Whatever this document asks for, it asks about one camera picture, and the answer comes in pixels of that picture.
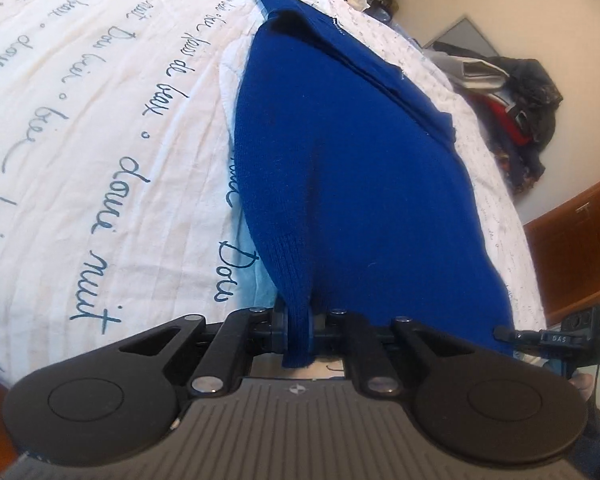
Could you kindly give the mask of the person's right hand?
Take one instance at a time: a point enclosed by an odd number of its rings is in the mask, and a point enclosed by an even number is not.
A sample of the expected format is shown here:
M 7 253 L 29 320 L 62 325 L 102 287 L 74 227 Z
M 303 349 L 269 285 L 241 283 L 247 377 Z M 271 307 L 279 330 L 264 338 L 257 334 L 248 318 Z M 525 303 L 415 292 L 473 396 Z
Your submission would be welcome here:
M 569 379 L 571 385 L 576 388 L 583 400 L 588 401 L 595 389 L 594 376 L 588 373 L 574 373 Z

